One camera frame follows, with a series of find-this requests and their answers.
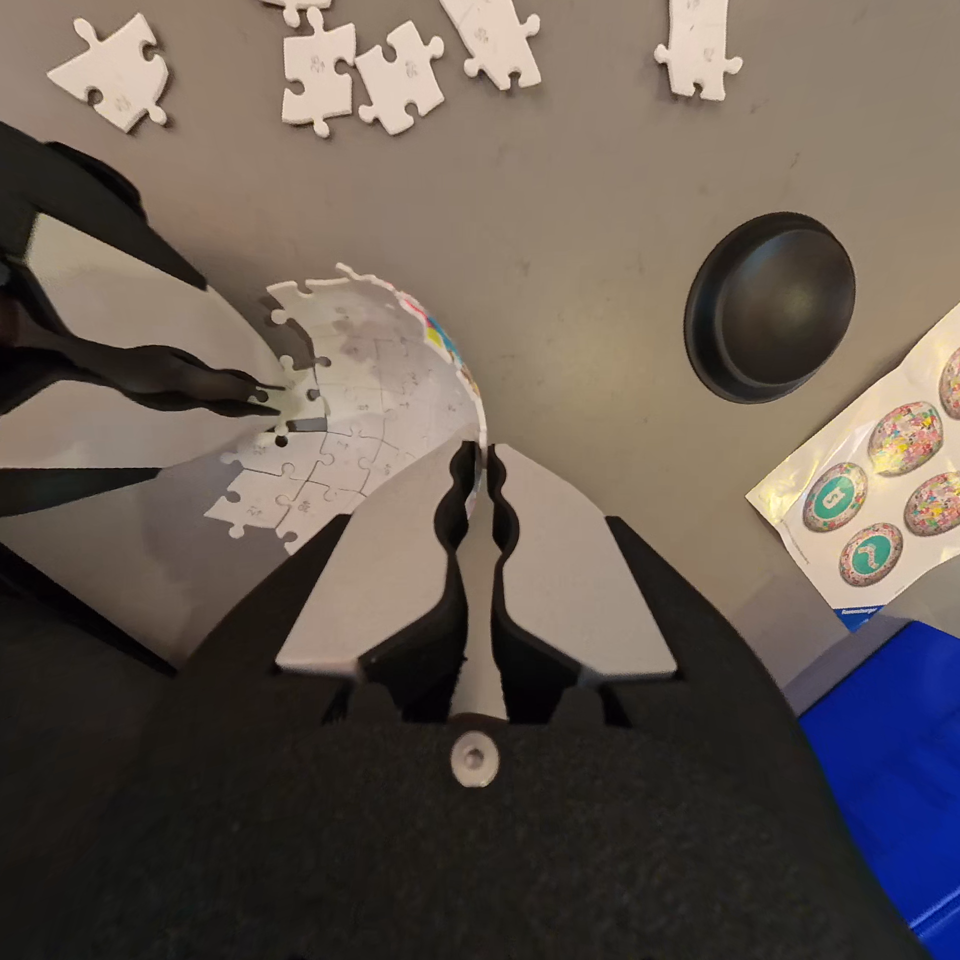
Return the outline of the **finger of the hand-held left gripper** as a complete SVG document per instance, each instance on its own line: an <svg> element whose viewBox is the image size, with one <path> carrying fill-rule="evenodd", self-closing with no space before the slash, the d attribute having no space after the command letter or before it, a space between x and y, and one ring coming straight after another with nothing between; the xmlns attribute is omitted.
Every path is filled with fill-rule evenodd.
<svg viewBox="0 0 960 960"><path fill-rule="evenodd" d="M12 470L165 469L272 426L285 389L255 389L245 413L162 410L114 389L19 389L2 395L1 466Z"/></svg>
<svg viewBox="0 0 960 960"><path fill-rule="evenodd" d="M201 276L144 261L47 212L21 213L21 391L274 392L285 370Z"/></svg>

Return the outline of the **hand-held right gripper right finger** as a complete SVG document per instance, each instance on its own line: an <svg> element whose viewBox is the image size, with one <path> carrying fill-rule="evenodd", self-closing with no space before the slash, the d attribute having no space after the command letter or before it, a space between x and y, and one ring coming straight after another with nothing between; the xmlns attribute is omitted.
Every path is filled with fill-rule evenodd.
<svg viewBox="0 0 960 960"><path fill-rule="evenodd" d="M500 554L490 642L510 722L546 724L568 690L675 678L678 663L606 515L506 443L487 450Z"/></svg>

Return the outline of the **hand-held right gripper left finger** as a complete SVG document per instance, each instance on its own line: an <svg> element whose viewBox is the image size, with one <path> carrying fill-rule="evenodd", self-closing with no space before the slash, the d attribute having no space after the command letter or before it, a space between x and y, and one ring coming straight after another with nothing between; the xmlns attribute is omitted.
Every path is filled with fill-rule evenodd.
<svg viewBox="0 0 960 960"><path fill-rule="evenodd" d="M408 722L444 724L465 661L458 549L481 465L444 442L368 496L343 526L275 660L332 694L382 688Z"/></svg>

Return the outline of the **single white puzzle piece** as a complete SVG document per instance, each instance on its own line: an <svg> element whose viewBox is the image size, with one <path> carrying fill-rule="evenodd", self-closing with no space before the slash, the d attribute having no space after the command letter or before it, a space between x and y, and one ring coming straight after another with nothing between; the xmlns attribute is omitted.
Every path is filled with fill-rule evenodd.
<svg viewBox="0 0 960 960"><path fill-rule="evenodd" d="M282 372L281 384L261 389L267 395L265 405L277 411L272 431L276 436L283 437L291 432L295 423L324 421L328 406L320 391L316 364L297 367L294 358L287 354L279 356L278 361Z"/></svg>

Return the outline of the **partly built puzzle ball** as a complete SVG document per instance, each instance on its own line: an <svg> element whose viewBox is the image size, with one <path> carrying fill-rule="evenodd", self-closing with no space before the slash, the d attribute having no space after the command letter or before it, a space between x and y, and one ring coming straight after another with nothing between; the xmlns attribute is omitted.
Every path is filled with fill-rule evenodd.
<svg viewBox="0 0 960 960"><path fill-rule="evenodd" d="M294 554L449 439L486 443L480 390L426 307L372 273L336 269L267 287L270 323L305 337L294 366L316 364L327 416L283 437L274 423L221 455L239 470L203 517L232 539L266 530Z"/></svg>

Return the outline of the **group of puzzle pieces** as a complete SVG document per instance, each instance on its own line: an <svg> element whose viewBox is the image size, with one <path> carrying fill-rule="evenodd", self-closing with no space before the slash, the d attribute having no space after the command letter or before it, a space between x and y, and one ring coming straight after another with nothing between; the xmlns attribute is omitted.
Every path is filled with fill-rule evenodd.
<svg viewBox="0 0 960 960"><path fill-rule="evenodd" d="M409 130L445 102L434 65L446 52L444 40L424 39L407 20L387 36L393 57L381 45L357 51L354 23L328 28L324 10L330 2L270 2L282 9L293 30L283 39L284 79L282 123L309 127L319 138L330 137L330 120L354 113L354 74L366 90L358 115L366 125L379 125L391 137ZM471 79L484 75L498 90L530 89L542 80L531 40L542 27L530 12L518 14L511 1L441 1L462 42L462 70ZM722 102L726 78L735 76L743 59L728 50L729 2L670 1L668 38L654 49L654 61L665 66L671 92L678 97L699 95ZM76 100L98 100L94 111L124 134L143 119L165 126L168 115L162 97L170 70L159 42L142 13L101 37L84 18L73 22L85 49L47 72L48 80Z"/></svg>

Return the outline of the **black round puzzle stand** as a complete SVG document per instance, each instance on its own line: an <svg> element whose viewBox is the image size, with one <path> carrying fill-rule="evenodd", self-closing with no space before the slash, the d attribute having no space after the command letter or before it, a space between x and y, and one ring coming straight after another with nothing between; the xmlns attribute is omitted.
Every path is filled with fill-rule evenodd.
<svg viewBox="0 0 960 960"><path fill-rule="evenodd" d="M722 400L774 402L834 354L856 295L852 259L822 222L762 214L726 234L694 276L683 310L687 358Z"/></svg>

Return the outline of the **white paper sheet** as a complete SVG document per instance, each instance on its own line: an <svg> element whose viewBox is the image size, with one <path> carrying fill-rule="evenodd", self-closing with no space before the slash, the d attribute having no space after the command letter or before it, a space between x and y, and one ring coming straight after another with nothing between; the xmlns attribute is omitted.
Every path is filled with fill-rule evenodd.
<svg viewBox="0 0 960 960"><path fill-rule="evenodd" d="M959 553L959 307L747 493L853 633Z"/></svg>

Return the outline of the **person's dark trousers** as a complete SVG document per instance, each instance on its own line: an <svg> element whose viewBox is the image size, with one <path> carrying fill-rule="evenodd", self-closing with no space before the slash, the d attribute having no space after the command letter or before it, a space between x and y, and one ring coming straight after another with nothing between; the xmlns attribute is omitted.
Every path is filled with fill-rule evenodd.
<svg viewBox="0 0 960 960"><path fill-rule="evenodd" d="M229 701L25 599L2 595L1 628L2 958L35 958L143 731L206 738Z"/></svg>

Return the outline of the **blue bin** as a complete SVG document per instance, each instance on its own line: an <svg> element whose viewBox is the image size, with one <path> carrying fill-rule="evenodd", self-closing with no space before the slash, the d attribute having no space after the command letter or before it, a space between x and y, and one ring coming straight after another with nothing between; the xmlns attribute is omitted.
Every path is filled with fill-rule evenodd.
<svg viewBox="0 0 960 960"><path fill-rule="evenodd" d="M799 717L854 842L934 958L959 957L959 639L904 627Z"/></svg>

